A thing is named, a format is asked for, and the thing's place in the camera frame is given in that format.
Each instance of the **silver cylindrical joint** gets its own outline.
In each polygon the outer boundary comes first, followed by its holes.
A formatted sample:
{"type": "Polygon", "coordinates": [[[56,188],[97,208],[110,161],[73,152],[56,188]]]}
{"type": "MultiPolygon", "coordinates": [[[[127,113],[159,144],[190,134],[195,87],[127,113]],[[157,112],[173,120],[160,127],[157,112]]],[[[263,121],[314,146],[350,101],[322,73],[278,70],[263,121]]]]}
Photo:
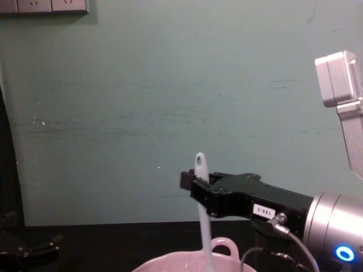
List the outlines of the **silver cylindrical joint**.
{"type": "Polygon", "coordinates": [[[315,257],[363,264],[363,200],[333,193],[316,196],[303,242],[315,257]]]}

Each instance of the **pot handle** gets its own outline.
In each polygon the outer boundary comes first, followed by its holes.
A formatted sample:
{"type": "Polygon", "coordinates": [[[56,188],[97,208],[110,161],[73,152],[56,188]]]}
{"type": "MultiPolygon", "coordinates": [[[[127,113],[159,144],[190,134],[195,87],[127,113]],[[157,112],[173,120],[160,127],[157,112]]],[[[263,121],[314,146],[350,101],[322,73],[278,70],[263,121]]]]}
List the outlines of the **pot handle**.
{"type": "Polygon", "coordinates": [[[236,246],[236,244],[228,238],[225,237],[218,237],[218,238],[214,238],[211,242],[212,244],[212,251],[215,247],[219,246],[219,245],[223,245],[225,247],[227,247],[229,249],[229,251],[231,252],[231,257],[238,259],[239,260],[239,253],[238,253],[238,248],[236,246]]]}

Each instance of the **power socket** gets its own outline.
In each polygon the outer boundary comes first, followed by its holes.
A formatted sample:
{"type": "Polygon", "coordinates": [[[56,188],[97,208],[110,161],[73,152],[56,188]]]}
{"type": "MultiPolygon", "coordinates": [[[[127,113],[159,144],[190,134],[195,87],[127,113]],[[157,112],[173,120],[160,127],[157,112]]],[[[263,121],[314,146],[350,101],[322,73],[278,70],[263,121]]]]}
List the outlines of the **power socket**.
{"type": "Polygon", "coordinates": [[[18,13],[16,0],[0,0],[0,14],[18,13]]]}
{"type": "Polygon", "coordinates": [[[87,0],[52,0],[53,12],[88,13],[87,0]]]}
{"type": "Polygon", "coordinates": [[[18,0],[19,13],[52,12],[51,0],[18,0]]]}

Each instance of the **label sticker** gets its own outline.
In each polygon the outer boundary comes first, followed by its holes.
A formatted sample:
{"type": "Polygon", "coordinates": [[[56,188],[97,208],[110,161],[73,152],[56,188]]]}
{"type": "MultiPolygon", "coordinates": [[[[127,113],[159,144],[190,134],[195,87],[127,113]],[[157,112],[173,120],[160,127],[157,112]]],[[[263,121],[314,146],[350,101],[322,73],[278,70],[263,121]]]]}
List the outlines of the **label sticker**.
{"type": "Polygon", "coordinates": [[[274,209],[270,209],[262,205],[254,204],[253,213],[265,217],[267,219],[272,219],[275,216],[276,211],[274,209]]]}

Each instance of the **green painted wall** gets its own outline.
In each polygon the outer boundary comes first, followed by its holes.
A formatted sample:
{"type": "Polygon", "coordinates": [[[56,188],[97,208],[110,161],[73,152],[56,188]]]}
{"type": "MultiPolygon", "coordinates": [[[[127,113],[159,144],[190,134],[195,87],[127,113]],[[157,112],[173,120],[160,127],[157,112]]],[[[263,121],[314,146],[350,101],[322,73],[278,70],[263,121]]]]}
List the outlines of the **green painted wall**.
{"type": "Polygon", "coordinates": [[[313,196],[360,196],[314,59],[363,58],[363,3],[99,0],[2,19],[1,64],[28,225],[196,220],[198,151],[313,196]]]}

